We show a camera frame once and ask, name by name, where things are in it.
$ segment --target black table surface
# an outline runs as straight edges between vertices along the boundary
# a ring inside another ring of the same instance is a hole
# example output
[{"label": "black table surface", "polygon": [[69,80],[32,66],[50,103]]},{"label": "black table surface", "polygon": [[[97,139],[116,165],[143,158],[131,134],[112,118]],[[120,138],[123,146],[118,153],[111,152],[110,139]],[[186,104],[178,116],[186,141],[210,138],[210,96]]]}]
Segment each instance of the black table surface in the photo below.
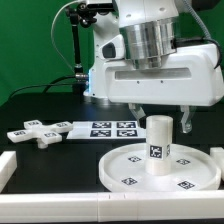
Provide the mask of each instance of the black table surface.
[{"label": "black table surface", "polygon": [[[211,147],[224,146],[224,104],[198,107],[190,134],[179,130],[177,106],[143,106],[147,116],[174,118],[173,143],[209,153]],[[127,105],[102,106],[83,102],[72,93],[27,93],[14,96],[0,107],[0,151],[16,151],[18,168],[2,194],[105,192],[99,180],[98,163],[108,151],[122,145],[145,142],[129,140],[67,140],[45,150],[35,140],[14,144],[7,132],[24,129],[25,121],[40,120],[45,125],[62,121],[134,120]],[[224,220],[146,221],[142,223],[223,223]]]}]

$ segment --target white circular tray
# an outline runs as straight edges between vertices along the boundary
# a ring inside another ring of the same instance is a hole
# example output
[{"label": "white circular tray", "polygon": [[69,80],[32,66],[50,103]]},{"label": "white circular tray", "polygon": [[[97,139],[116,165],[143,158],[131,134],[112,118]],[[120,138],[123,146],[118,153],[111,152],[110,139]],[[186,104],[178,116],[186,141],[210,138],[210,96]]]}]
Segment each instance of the white circular tray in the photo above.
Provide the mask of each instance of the white circular tray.
[{"label": "white circular tray", "polygon": [[146,143],[127,145],[105,154],[99,163],[103,185],[112,192],[217,190],[221,171],[213,159],[190,147],[171,147],[171,173],[145,171]]}]

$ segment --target metal cylinder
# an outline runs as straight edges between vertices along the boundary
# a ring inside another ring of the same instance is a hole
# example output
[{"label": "metal cylinder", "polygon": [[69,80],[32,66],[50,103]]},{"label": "metal cylinder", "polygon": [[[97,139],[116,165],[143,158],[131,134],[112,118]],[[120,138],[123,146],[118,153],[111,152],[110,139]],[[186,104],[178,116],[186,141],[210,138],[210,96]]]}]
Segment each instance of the metal cylinder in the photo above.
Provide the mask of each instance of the metal cylinder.
[{"label": "metal cylinder", "polygon": [[126,59],[132,60],[136,69],[161,67],[161,57],[176,52],[174,22],[175,18],[169,18],[121,28]]},{"label": "metal cylinder", "polygon": [[88,81],[89,80],[89,75],[85,74],[85,73],[76,73],[75,78],[78,82]]}]

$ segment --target white cross-shaped block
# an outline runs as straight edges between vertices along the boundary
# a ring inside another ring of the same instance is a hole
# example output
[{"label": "white cross-shaped block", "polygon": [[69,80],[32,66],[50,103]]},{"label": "white cross-shaped block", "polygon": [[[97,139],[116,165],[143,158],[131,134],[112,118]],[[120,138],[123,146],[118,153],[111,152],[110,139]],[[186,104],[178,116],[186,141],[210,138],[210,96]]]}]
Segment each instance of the white cross-shaped block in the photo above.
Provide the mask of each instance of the white cross-shaped block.
[{"label": "white cross-shaped block", "polygon": [[25,130],[8,132],[8,138],[14,142],[23,142],[32,138],[37,139],[38,148],[45,149],[49,144],[61,142],[60,133],[69,132],[73,125],[67,121],[52,125],[43,125],[38,120],[24,122]]}]

